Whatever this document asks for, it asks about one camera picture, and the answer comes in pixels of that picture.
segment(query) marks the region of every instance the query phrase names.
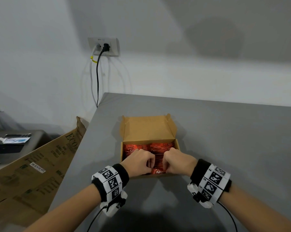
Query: wall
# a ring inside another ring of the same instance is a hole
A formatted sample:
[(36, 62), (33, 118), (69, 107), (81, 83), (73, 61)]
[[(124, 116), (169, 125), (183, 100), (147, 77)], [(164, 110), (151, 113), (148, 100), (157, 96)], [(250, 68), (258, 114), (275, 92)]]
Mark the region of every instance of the wall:
[(291, 106), (291, 0), (0, 0), (5, 126), (91, 120), (89, 36), (120, 43), (101, 60), (101, 95)]

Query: person's left arm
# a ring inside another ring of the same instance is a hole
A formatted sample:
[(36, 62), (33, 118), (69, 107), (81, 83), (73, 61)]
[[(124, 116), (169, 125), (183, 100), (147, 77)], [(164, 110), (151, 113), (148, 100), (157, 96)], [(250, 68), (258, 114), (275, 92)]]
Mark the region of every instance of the person's left arm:
[[(154, 163), (154, 154), (137, 149), (121, 162), (121, 165), (131, 178), (150, 173)], [(91, 184), (54, 210), (45, 214), (24, 232), (74, 231), (100, 202), (99, 191), (94, 184)]]

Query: large cardboard box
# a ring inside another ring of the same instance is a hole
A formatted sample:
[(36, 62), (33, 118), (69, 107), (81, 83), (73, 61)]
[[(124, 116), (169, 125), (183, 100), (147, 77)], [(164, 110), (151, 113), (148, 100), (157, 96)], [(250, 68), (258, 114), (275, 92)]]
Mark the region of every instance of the large cardboard box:
[(45, 214), (86, 129), (77, 128), (0, 169), (0, 220), (28, 226)]
[[(123, 161), (124, 144), (174, 143), (174, 148), (180, 149), (175, 138), (177, 127), (170, 114), (164, 116), (125, 117), (120, 124), (121, 142), (120, 162)], [(162, 177), (173, 174), (151, 174), (140, 177)]]

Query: black cable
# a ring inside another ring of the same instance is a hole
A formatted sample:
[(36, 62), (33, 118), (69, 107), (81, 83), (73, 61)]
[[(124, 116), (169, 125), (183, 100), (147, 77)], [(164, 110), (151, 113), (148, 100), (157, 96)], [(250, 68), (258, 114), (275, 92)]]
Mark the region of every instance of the black cable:
[(92, 222), (91, 222), (91, 224), (89, 225), (89, 228), (88, 228), (88, 230), (87, 230), (86, 232), (89, 232), (89, 229), (91, 228), (91, 225), (93, 224), (94, 220), (97, 218), (97, 216), (100, 214), (100, 212), (101, 212), (103, 209), (105, 209), (105, 208), (107, 208), (107, 206), (105, 206), (105, 207), (103, 207), (102, 209), (99, 210), (99, 212), (96, 214), (96, 216), (95, 216), (94, 219), (92, 220)]
[(98, 63), (101, 55), (104, 53), (104, 49), (100, 52), (98, 59), (97, 59), (97, 64), (96, 64), (96, 76), (97, 76), (97, 102), (96, 102), (96, 107), (98, 107), (98, 92), (99, 92), (99, 81), (98, 81)]
[(236, 222), (234, 221), (234, 219), (233, 219), (233, 217), (232, 217), (232, 215), (231, 215), (231, 213), (228, 211), (228, 209), (227, 208), (225, 208), (224, 207), (224, 205), (222, 205), (220, 202), (218, 202), (227, 212), (228, 212), (228, 214), (229, 214), (229, 216), (231, 217), (231, 219), (232, 219), (232, 221), (233, 221), (233, 223), (234, 223), (234, 226), (236, 227)]

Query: wrist-mounted device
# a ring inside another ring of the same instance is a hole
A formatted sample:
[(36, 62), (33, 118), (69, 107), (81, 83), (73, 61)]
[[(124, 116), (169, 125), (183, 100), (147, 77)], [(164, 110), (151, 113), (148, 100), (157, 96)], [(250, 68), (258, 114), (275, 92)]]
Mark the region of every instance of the wrist-mounted device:
[(127, 194), (123, 188), (129, 181), (125, 168), (120, 164), (106, 166), (92, 176), (92, 183), (96, 186), (101, 197), (100, 208), (112, 217), (125, 204)]
[(211, 208), (219, 200), (223, 191), (231, 187), (230, 173), (199, 159), (187, 185), (194, 200), (205, 208)]

